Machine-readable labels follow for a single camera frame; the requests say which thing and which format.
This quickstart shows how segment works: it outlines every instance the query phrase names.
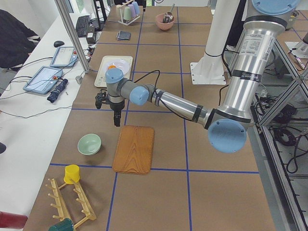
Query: computer mouse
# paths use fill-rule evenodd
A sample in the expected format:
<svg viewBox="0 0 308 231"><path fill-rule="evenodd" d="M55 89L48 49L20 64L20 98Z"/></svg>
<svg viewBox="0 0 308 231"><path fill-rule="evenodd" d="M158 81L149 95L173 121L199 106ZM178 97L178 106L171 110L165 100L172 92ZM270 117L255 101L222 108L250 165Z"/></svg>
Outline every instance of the computer mouse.
<svg viewBox="0 0 308 231"><path fill-rule="evenodd" d="M55 41L54 44L53 44L54 47L60 47L62 45L64 45L63 41Z"/></svg>

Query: wooden cutting board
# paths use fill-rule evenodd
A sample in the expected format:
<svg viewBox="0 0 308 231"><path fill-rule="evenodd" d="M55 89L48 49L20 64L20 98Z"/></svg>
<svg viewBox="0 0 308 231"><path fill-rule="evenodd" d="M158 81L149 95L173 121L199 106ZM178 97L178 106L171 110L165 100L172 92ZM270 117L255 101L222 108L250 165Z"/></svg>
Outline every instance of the wooden cutting board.
<svg viewBox="0 0 308 231"><path fill-rule="evenodd" d="M120 132L112 169L120 173L149 173L153 145L153 128L124 126Z"/></svg>

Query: green bowl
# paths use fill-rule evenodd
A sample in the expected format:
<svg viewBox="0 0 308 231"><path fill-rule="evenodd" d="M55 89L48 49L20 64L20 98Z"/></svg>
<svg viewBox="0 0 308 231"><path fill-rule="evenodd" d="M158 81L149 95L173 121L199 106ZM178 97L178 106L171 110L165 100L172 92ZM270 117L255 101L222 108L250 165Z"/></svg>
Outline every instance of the green bowl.
<svg viewBox="0 0 308 231"><path fill-rule="evenodd" d="M96 134L87 134L78 142L78 151L84 155L94 155L101 148L101 138Z"/></svg>

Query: blue framed tablet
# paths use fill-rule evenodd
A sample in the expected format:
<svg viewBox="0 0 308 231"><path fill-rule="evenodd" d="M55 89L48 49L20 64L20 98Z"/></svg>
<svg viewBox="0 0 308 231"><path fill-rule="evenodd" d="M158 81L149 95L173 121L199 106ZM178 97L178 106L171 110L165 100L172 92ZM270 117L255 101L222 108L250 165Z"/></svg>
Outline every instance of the blue framed tablet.
<svg viewBox="0 0 308 231"><path fill-rule="evenodd" d="M47 94L58 82L58 79L61 78L62 74L62 69L42 66L27 82L23 89L31 93Z"/></svg>
<svg viewBox="0 0 308 231"><path fill-rule="evenodd" d="M58 47L51 61L51 67L73 67L77 61L74 47Z"/></svg>

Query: red cylinder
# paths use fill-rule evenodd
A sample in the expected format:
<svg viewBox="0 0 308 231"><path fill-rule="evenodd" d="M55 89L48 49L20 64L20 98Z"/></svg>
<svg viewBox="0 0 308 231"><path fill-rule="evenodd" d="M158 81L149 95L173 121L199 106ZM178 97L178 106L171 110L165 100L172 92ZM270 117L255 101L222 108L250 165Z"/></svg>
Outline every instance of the red cylinder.
<svg viewBox="0 0 308 231"><path fill-rule="evenodd" d="M0 228L22 229L27 220L25 215L0 212Z"/></svg>

